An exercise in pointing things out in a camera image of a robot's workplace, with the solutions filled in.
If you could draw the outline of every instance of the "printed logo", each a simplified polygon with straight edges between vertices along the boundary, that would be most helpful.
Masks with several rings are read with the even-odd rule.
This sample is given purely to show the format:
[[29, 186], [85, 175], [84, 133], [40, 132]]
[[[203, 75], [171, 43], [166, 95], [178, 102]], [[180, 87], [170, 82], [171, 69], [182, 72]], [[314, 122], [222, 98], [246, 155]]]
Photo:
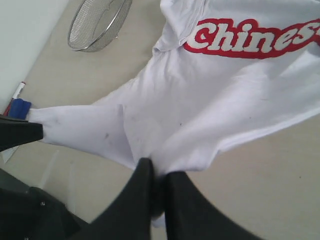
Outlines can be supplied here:
[[282, 30], [259, 27], [255, 19], [234, 26], [230, 18], [210, 18], [198, 22], [183, 46], [192, 53], [266, 59], [294, 52], [311, 42], [320, 45], [320, 18]]

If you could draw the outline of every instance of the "wire mesh basket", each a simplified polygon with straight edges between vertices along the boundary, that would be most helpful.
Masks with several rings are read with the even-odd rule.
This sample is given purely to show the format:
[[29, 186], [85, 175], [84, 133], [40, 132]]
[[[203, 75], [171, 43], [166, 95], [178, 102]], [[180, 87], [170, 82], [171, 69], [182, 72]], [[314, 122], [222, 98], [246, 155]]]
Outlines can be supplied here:
[[131, 3], [132, 0], [84, 0], [71, 23], [70, 48], [89, 53], [103, 49], [117, 38]]

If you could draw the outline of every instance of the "t-shirt sleeve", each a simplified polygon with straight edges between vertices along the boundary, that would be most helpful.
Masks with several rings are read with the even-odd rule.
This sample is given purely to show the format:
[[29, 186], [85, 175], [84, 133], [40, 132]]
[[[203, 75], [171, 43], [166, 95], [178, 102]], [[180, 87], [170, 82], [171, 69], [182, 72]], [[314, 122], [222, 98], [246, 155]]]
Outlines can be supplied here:
[[162, 0], [166, 23], [153, 50], [166, 52], [182, 46], [203, 14], [204, 5], [205, 0]]

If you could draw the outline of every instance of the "white t-shirt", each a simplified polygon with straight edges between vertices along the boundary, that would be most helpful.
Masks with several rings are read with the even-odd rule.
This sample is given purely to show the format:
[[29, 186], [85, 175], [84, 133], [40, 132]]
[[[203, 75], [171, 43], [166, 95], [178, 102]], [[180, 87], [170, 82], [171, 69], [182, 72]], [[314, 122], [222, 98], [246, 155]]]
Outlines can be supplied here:
[[163, 34], [136, 78], [90, 106], [31, 111], [44, 142], [130, 168], [150, 157], [163, 175], [204, 170], [218, 151], [320, 113], [319, 0], [160, 7]]

